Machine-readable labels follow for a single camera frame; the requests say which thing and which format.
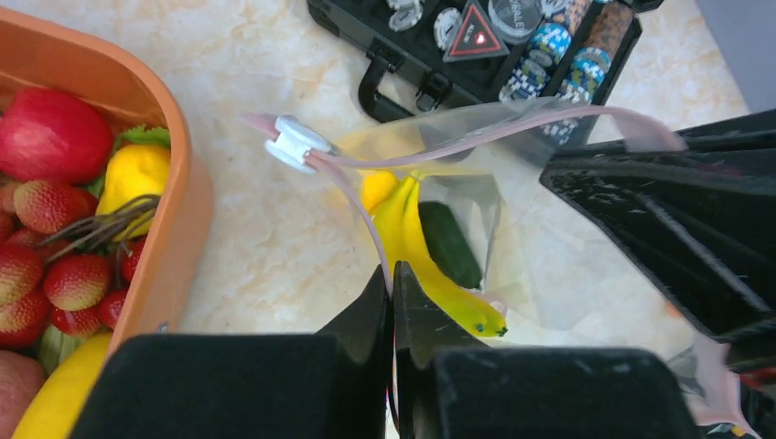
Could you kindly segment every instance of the yellow fruit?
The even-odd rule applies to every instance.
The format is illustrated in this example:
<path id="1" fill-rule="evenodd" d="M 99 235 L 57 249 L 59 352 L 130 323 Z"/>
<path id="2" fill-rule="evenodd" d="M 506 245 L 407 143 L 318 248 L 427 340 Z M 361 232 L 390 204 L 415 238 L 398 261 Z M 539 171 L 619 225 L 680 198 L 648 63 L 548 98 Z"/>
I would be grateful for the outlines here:
<path id="1" fill-rule="evenodd" d="M 11 439 L 67 439 L 100 376 L 111 334 L 86 340 L 48 378 Z"/>
<path id="2" fill-rule="evenodd" d="M 170 169 L 170 150 L 159 145 L 127 145 L 119 148 L 108 162 L 105 189 L 97 205 L 97 215 L 114 213 L 141 195 L 162 195 Z M 131 223 L 132 228 L 139 220 Z M 129 238 L 148 233 L 151 221 L 134 230 Z M 119 241 L 125 233 L 116 237 Z"/>
<path id="3" fill-rule="evenodd" d="M 479 297 L 462 290 L 431 259 L 420 224 L 417 203 L 420 182 L 407 176 L 373 212 L 391 270 L 406 261 L 428 297 L 470 334 L 497 337 L 506 333 L 503 316 Z"/>
<path id="4" fill-rule="evenodd" d="M 367 212 L 372 213 L 378 204 L 391 196 L 399 180 L 388 171 L 377 171 L 366 176 L 361 185 L 361 203 Z"/>

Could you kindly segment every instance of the orange plastic tray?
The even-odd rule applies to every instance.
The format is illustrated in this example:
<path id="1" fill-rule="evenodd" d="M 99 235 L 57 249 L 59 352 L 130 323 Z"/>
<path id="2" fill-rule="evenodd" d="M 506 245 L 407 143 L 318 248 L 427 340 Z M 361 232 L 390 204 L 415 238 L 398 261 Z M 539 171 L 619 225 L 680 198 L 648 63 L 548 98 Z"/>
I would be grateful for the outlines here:
<path id="1" fill-rule="evenodd" d="M 115 45 L 0 7 L 0 109 L 15 90 L 30 85 L 67 91 L 93 104 L 116 132 L 140 123 L 169 129 L 169 180 L 111 352 L 137 334 L 173 332 L 213 214 L 210 175 L 191 149 L 175 98 L 150 68 Z"/>

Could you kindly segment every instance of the poker chip case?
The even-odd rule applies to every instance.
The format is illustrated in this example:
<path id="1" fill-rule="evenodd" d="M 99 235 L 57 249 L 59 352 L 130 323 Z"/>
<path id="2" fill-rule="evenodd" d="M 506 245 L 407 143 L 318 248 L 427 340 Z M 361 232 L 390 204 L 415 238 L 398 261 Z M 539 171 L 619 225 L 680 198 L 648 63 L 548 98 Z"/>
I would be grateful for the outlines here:
<path id="1" fill-rule="evenodd" d="M 588 1 L 589 7 L 570 36 L 568 49 L 556 66 L 549 70 L 546 83 L 538 95 L 555 96 L 559 93 L 570 75 L 575 55 L 584 44 L 594 39 L 591 31 L 595 30 L 597 19 L 602 17 L 608 3 Z M 637 14 L 657 8 L 662 1 L 620 1 L 632 10 L 633 18 L 623 28 L 621 41 L 612 50 L 610 67 L 605 76 L 590 93 L 590 103 L 605 103 L 614 88 L 641 36 Z M 482 10 L 488 9 L 488 0 L 479 2 Z M 510 81 L 513 71 L 530 49 L 530 41 L 507 44 L 508 54 L 505 56 L 444 62 L 445 51 L 435 42 L 435 19 L 449 7 L 463 9 L 467 5 L 466 0 L 425 0 L 421 2 L 423 14 L 417 23 L 402 32 L 389 27 L 394 11 L 386 0 L 307 0 L 307 5 L 309 13 L 320 26 L 363 50 L 371 61 L 358 85 L 358 99 L 362 109 L 380 123 L 411 117 L 438 106 L 457 108 L 497 102 L 502 87 Z M 397 74 L 417 87 L 414 109 L 405 108 L 378 91 L 386 73 Z"/>

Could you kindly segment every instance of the yellow lemon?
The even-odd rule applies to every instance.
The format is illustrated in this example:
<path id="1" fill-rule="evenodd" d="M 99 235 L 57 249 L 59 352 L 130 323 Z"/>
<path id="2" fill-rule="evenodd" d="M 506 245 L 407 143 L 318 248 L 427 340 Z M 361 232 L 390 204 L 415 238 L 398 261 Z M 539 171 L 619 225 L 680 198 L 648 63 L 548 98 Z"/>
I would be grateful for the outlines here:
<path id="1" fill-rule="evenodd" d="M 170 150 L 159 145 L 127 145 L 120 148 L 108 162 L 105 189 L 97 205 L 97 215 L 114 213 L 121 206 L 141 195 L 162 195 L 170 169 Z M 137 221 L 128 226 L 131 229 Z M 128 238 L 143 236 L 151 221 L 135 229 Z M 116 237 L 119 241 L 125 233 Z"/>
<path id="2" fill-rule="evenodd" d="M 393 172 L 376 171 L 366 176 L 361 186 L 361 203 L 366 211 L 372 213 L 374 208 L 388 199 L 398 185 L 399 180 Z"/>

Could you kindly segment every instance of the marble countertop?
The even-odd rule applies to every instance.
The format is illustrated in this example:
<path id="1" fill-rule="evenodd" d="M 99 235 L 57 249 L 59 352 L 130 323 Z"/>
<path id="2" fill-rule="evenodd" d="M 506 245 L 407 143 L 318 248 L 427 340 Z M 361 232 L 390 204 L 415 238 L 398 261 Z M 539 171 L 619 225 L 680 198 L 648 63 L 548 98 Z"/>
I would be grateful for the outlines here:
<path id="1" fill-rule="evenodd" d="M 217 212 L 181 330 L 305 332 L 324 325 L 358 294 L 371 270 L 361 263 L 351 236 L 338 227 L 341 213 L 321 209 L 336 201 L 311 195 L 319 180 L 269 157 L 264 139 L 241 124 L 238 114 L 291 113 L 330 139 L 372 126 L 355 98 L 367 59 L 318 27 L 302 0 L 89 3 L 0 0 L 0 5 L 126 48 L 157 72 L 184 108 L 195 148 L 215 183 Z M 674 129 L 748 112 L 695 2 L 665 2 L 642 15 L 641 22 L 643 36 L 609 105 L 649 114 Z M 414 94 L 394 78 L 384 82 L 383 92 L 400 102 L 411 102 Z M 606 247 L 602 263 L 628 273 L 615 275 L 607 287 L 640 291 L 648 298 L 623 296 L 622 308 L 591 317 L 577 335 L 661 351 L 660 339 L 686 333 L 686 327 L 669 320 L 660 320 L 657 331 L 615 329 L 609 316 L 641 312 L 653 324 L 655 318 L 664 319 L 659 297 L 635 270 L 622 265 L 597 230 L 579 226 L 569 231 L 558 223 L 558 218 L 576 215 L 561 204 L 535 204 L 532 227 L 556 237 L 565 230 L 566 245 L 586 248 L 588 257 Z M 522 334 L 517 342 L 570 340 L 524 321 L 515 325 L 520 330 L 512 332 Z M 668 355 L 668 350 L 661 353 Z"/>

